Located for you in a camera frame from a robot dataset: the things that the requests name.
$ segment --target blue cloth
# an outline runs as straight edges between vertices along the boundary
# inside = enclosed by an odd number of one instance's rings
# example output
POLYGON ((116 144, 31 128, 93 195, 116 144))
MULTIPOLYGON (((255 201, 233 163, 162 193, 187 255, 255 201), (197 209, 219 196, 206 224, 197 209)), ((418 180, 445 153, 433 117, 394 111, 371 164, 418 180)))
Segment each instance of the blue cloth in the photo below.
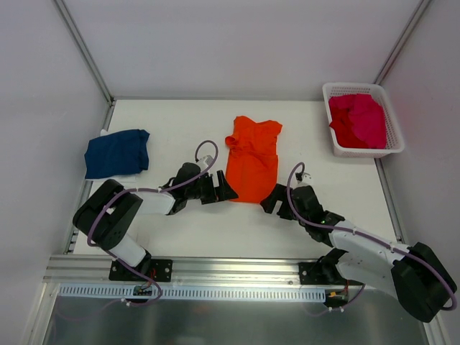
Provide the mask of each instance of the blue cloth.
POLYGON ((110 178, 147 170, 149 136, 143 129, 130 129, 90 140, 85 153, 85 178, 110 178))

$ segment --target white wall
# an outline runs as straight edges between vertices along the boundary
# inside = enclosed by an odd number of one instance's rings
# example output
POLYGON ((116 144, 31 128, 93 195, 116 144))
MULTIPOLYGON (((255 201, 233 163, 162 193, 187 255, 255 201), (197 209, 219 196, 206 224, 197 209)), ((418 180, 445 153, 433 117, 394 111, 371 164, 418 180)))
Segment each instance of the white wall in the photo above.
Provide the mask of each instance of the white wall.
POLYGON ((66 0, 115 96, 321 99, 371 83, 419 0, 66 0))
POLYGON ((0 344, 17 345, 81 188, 100 92, 50 0, 0 3, 0 344))
MULTIPOLYGON (((430 245, 460 285, 460 2, 437 0, 392 70, 406 150, 385 159, 410 243, 430 245)), ((443 313, 460 344, 460 310, 443 313)))

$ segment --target pink cloth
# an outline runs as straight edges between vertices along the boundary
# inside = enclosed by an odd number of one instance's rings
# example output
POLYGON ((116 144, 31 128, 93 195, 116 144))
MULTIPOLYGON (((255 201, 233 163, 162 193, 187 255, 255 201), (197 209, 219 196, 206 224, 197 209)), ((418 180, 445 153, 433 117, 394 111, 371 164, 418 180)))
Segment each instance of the pink cloth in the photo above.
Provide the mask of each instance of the pink cloth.
POLYGON ((365 142, 370 149, 384 149, 387 146, 385 113, 371 95, 358 93, 332 97, 329 105, 348 109, 353 134, 365 142))

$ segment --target orange cloth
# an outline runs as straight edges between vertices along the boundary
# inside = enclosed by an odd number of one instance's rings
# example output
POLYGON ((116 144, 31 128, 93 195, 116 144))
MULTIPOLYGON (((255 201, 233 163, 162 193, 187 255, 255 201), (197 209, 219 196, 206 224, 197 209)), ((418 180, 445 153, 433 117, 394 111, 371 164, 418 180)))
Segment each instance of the orange cloth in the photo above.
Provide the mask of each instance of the orange cloth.
POLYGON ((245 116, 238 116, 234 124, 234 133, 225 138, 230 149, 226 179, 239 196, 232 201, 260 203, 277 182, 276 141, 282 125, 245 116))

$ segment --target white laundry basket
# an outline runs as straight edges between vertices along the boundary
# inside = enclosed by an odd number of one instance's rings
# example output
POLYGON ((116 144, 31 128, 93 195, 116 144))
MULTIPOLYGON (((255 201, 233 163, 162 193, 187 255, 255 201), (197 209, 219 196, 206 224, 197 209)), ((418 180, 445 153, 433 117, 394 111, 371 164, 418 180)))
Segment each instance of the white laundry basket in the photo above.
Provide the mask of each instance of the white laundry basket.
POLYGON ((387 146, 384 149, 350 149, 342 147, 337 142, 336 132, 330 128, 333 153, 339 157, 370 157, 381 158, 389 153, 398 153, 404 150, 404 140, 397 124, 395 111, 382 86, 366 83, 326 83, 323 86, 324 103, 328 114, 329 124, 332 122, 329 99, 332 96, 366 93, 372 96, 385 112, 385 124, 387 126, 387 146))

